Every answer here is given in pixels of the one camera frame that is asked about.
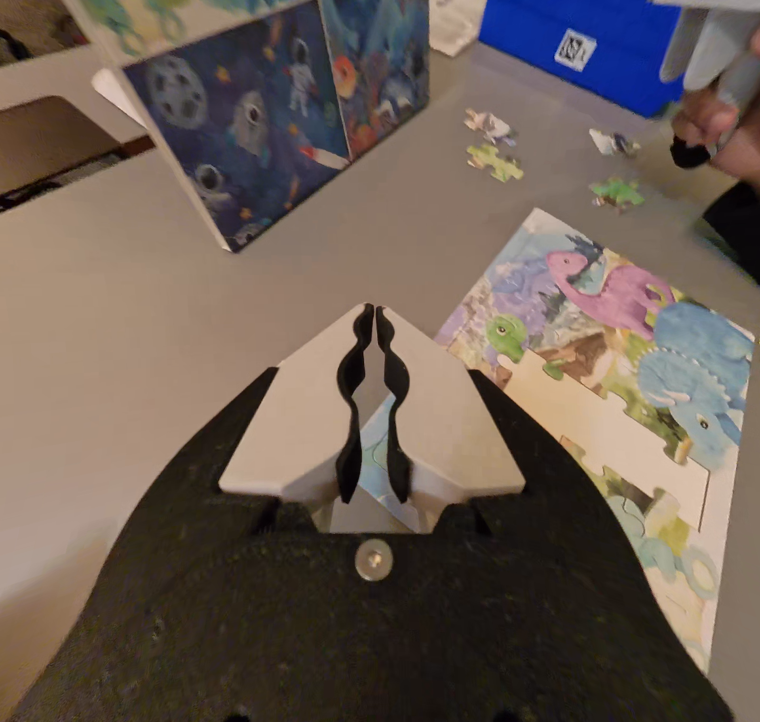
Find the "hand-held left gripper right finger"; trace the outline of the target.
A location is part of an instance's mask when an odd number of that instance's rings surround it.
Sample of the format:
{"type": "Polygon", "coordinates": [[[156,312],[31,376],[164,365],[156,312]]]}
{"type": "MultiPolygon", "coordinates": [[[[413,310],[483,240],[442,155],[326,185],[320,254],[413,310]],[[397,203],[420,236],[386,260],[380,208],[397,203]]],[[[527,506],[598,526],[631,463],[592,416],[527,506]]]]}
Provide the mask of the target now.
{"type": "Polygon", "coordinates": [[[470,370],[392,309],[375,310],[388,414],[391,489],[430,534],[443,511],[522,493],[525,478],[470,370]]]}

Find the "green brown puzzle piece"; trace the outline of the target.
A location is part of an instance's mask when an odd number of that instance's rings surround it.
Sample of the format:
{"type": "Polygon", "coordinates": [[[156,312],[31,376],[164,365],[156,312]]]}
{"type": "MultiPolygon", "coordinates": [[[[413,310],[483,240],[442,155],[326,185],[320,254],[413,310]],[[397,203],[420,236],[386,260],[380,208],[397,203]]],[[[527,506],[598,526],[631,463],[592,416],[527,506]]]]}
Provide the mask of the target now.
{"type": "Polygon", "coordinates": [[[590,185],[589,190],[594,195],[595,206],[609,206],[618,212],[624,212],[644,203],[637,180],[628,181],[612,176],[603,182],[590,185]]]}

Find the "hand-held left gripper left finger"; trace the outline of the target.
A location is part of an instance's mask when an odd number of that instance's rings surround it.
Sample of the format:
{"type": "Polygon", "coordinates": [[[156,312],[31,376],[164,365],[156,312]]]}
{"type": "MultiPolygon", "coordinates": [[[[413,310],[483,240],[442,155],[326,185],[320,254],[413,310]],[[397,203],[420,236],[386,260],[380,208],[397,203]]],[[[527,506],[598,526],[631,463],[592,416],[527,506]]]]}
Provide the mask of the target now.
{"type": "Polygon", "coordinates": [[[219,480],[230,495],[301,505],[321,532],[349,502],[362,466],[353,395],[366,375],[375,308],[361,303],[277,366],[219,480]]]}

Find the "white dark puzzle piece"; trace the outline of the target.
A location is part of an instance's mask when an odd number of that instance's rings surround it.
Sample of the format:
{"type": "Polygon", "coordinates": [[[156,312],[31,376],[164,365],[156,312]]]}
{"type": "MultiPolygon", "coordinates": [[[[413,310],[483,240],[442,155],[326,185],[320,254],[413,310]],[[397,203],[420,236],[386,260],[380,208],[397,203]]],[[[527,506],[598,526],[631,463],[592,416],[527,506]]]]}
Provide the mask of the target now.
{"type": "Polygon", "coordinates": [[[621,155],[627,158],[636,157],[641,145],[621,133],[605,134],[599,129],[589,129],[589,136],[598,152],[604,156],[621,155]]]}

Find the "printed paper sheet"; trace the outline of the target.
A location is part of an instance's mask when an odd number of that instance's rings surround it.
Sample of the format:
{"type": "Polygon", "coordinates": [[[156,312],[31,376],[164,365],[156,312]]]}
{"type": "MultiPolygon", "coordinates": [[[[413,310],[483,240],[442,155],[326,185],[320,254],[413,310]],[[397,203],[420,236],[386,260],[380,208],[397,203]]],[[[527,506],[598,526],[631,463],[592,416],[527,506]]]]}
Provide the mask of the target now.
{"type": "Polygon", "coordinates": [[[487,0],[429,0],[433,51],[455,58],[478,41],[487,0]]]}

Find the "dinosaur puzzle board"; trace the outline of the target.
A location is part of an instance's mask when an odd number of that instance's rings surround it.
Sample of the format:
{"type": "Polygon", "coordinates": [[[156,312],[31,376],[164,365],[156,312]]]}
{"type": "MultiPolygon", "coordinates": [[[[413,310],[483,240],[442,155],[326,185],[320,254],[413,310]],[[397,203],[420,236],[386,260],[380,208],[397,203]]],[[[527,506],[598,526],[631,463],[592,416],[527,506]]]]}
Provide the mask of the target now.
{"type": "Polygon", "coordinates": [[[434,340],[577,461],[706,672],[755,338],[536,208],[434,340]]]}

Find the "grey white puzzle piece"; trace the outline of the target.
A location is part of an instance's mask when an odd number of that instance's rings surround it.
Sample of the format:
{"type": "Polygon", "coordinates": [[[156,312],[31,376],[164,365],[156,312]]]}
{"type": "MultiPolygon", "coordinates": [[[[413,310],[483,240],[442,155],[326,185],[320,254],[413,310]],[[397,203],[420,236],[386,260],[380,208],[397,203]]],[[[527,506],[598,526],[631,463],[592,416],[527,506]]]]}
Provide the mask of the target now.
{"type": "Polygon", "coordinates": [[[477,112],[467,108],[464,124],[470,130],[480,133],[492,146],[514,147],[517,143],[514,129],[506,121],[488,111],[477,112]]]}

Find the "blue plastic bin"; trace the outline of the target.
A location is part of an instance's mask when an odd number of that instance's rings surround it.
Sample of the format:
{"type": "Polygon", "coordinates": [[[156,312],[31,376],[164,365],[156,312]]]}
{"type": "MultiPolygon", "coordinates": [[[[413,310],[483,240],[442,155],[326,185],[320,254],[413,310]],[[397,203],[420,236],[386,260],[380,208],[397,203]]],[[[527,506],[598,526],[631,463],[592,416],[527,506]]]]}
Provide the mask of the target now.
{"type": "Polygon", "coordinates": [[[660,78],[679,16],[650,0],[487,0],[480,41],[652,118],[683,91],[660,78]]]}

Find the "person's right hand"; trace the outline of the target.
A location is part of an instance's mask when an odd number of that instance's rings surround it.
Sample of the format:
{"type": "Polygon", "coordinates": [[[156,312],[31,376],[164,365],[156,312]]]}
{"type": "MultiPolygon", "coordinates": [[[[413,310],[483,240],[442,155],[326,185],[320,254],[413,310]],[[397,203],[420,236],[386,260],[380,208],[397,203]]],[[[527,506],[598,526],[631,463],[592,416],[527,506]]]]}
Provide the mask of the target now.
{"type": "Polygon", "coordinates": [[[686,92],[672,121],[685,149],[712,151],[711,166],[759,191],[759,93],[740,113],[709,86],[686,92]]]}

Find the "illustrated puzzle box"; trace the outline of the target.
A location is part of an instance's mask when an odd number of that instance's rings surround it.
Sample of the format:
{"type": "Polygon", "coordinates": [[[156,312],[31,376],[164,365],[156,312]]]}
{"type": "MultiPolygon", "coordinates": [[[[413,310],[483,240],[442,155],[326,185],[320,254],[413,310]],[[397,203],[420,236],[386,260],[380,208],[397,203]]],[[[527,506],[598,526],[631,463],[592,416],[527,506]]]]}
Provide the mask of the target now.
{"type": "Polygon", "coordinates": [[[429,102],[429,0],[63,0],[230,252],[429,102]]]}

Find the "light green puzzle piece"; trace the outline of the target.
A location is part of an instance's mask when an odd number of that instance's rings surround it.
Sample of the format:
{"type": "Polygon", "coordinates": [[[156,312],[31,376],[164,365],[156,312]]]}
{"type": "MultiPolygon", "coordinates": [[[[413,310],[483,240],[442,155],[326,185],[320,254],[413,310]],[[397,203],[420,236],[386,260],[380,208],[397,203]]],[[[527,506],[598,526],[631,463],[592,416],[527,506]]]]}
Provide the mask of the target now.
{"type": "Polygon", "coordinates": [[[506,183],[509,180],[522,180],[524,171],[515,159],[502,157],[499,148],[489,144],[467,147],[467,163],[478,170],[490,170],[492,178],[506,183]]]}

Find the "person's right forearm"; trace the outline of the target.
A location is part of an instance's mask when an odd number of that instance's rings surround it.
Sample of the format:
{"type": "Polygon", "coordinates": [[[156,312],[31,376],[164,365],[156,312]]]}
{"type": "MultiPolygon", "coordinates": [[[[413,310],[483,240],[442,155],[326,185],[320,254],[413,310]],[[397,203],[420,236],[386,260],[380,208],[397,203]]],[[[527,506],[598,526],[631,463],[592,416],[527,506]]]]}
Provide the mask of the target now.
{"type": "Polygon", "coordinates": [[[740,181],[720,195],[703,219],[720,245],[756,284],[759,284],[759,198],[750,184],[740,181]]]}

